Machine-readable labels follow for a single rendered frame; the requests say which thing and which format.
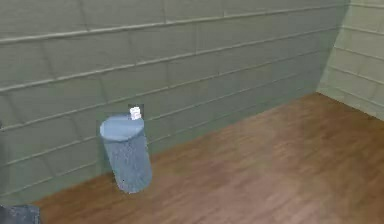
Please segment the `blue round bin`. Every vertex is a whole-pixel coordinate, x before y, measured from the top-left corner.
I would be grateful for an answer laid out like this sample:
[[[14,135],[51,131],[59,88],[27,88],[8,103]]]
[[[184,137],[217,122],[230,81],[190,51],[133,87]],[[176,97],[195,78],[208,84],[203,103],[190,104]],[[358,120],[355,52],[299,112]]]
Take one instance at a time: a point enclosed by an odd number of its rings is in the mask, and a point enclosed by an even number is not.
[[[152,169],[144,120],[125,114],[111,116],[99,132],[118,188],[132,194],[148,187]]]

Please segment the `dark grey box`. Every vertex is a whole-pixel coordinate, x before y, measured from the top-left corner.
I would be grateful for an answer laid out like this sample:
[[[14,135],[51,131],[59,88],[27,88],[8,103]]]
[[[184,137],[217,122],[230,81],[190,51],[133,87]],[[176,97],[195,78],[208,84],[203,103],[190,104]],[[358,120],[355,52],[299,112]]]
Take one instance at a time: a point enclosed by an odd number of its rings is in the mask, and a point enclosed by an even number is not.
[[[41,224],[40,209],[34,205],[0,205],[0,224]]]

